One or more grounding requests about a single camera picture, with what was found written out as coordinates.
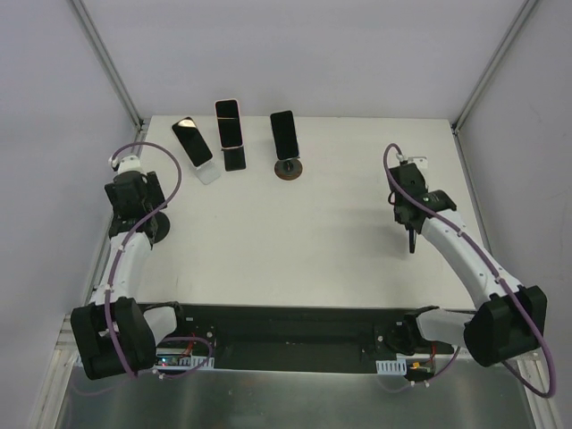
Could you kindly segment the round brown-base phone stand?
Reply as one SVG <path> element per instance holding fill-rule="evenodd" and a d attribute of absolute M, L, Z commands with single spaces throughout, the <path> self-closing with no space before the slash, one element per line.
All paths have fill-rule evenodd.
<path fill-rule="evenodd" d="M 274 173 L 281 180 L 293 181 L 303 173 L 303 165 L 298 158 L 278 160 L 274 165 Z"/>

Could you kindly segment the black phone edge-on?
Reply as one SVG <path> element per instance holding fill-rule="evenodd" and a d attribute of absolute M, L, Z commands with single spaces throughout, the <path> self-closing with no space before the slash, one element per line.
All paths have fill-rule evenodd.
<path fill-rule="evenodd" d="M 416 252 L 417 231 L 414 227 L 408 228 L 408 252 L 414 254 Z"/>

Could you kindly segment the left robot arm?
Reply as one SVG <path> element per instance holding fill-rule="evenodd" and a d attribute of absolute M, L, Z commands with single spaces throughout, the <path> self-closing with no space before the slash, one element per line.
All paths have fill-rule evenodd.
<path fill-rule="evenodd" d="M 189 337 L 173 303 L 139 307 L 135 295 L 153 246 L 170 230 L 155 172 L 118 173 L 105 185 L 113 217 L 110 256 L 89 303 L 71 312 L 71 328 L 85 374 L 98 380 L 151 368 L 156 346 L 178 348 Z"/>

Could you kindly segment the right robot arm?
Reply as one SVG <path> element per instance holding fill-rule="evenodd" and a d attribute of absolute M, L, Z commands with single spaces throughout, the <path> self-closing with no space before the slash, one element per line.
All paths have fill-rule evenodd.
<path fill-rule="evenodd" d="M 492 366 L 538 349 L 547 297 L 525 287 L 467 232 L 455 203 L 442 190 L 430 191 L 413 162 L 389 170 L 394 220 L 408 232 L 408 250 L 424 237 L 442 255 L 472 299 L 475 312 L 462 314 L 436 306 L 409 311 L 387 335 L 388 346 L 413 355 L 433 342 L 468 350 L 481 366 Z"/>

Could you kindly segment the black round-base clamp stand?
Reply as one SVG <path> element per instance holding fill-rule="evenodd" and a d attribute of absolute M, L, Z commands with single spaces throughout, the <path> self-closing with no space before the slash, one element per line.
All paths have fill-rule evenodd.
<path fill-rule="evenodd" d="M 168 216 L 163 212 L 157 212 L 148 221 L 148 232 L 151 246 L 164 240 L 171 229 L 171 223 Z"/>

